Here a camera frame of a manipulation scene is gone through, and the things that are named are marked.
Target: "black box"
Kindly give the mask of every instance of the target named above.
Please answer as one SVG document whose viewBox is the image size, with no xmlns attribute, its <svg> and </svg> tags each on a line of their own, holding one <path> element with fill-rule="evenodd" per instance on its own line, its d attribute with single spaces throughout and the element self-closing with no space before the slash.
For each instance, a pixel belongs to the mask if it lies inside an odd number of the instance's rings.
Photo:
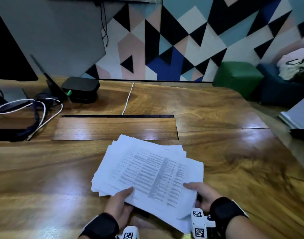
<svg viewBox="0 0 304 239">
<path fill-rule="evenodd" d="M 71 102 L 93 103 L 97 99 L 100 83 L 96 79 L 69 77 L 61 86 L 64 92 L 71 91 Z"/>
</svg>

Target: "hand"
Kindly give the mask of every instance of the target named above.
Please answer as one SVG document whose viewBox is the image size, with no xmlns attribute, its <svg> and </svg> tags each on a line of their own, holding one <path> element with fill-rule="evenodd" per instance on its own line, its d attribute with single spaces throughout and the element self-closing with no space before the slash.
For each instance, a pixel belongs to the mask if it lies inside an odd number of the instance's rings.
<svg viewBox="0 0 304 239">
<path fill-rule="evenodd" d="M 133 190 L 134 188 L 130 187 L 116 193 L 114 196 L 111 196 L 104 210 L 104 212 L 114 217 L 114 219 L 118 222 L 120 230 L 126 226 L 130 213 L 133 210 L 132 205 L 124 204 L 124 200 L 132 194 Z"/>
<path fill-rule="evenodd" d="M 195 207 L 201 208 L 204 212 L 210 211 L 212 203 L 222 197 L 215 189 L 204 183 L 184 183 L 183 186 L 186 189 L 196 190 L 202 196 L 202 202 L 196 201 Z"/>
</svg>

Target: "geometric mural wall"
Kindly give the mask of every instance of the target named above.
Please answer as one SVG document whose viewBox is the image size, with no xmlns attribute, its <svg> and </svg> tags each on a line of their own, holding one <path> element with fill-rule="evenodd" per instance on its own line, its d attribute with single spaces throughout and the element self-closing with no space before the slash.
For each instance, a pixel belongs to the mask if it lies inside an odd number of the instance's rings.
<svg viewBox="0 0 304 239">
<path fill-rule="evenodd" d="M 209 82 L 223 61 L 277 62 L 304 46 L 304 0 L 126 3 L 107 34 L 82 77 Z"/>
</svg>

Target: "table top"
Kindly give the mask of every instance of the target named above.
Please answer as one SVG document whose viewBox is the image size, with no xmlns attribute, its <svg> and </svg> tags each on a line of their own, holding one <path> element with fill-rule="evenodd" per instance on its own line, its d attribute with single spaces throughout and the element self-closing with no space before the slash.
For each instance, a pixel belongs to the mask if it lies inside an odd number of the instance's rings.
<svg viewBox="0 0 304 239">
<path fill-rule="evenodd" d="M 56 79 L 61 84 L 64 79 Z M 65 103 L 62 114 L 120 115 L 131 83 L 100 81 L 93 104 Z M 30 97 L 45 79 L 21 86 Z M 32 118 L 25 110 L 1 117 Z M 271 238 L 304 238 L 304 170 L 250 105 L 226 88 L 203 90 L 136 83 L 125 114 L 173 114 L 187 157 L 204 163 L 204 181 L 234 199 Z M 112 141 L 52 141 L 56 118 L 29 142 L 0 142 L 0 238 L 76 238 L 107 197 L 90 190 Z M 135 213 L 142 238 L 181 234 L 152 215 Z"/>
</svg>

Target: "green ottoman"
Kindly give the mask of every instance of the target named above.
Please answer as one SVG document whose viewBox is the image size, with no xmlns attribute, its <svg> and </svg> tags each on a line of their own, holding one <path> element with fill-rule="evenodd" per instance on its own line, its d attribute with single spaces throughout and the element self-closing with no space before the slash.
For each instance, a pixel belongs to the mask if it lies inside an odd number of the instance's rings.
<svg viewBox="0 0 304 239">
<path fill-rule="evenodd" d="M 264 76 L 250 63 L 222 62 L 213 86 L 233 89 L 248 99 L 263 78 Z"/>
</svg>

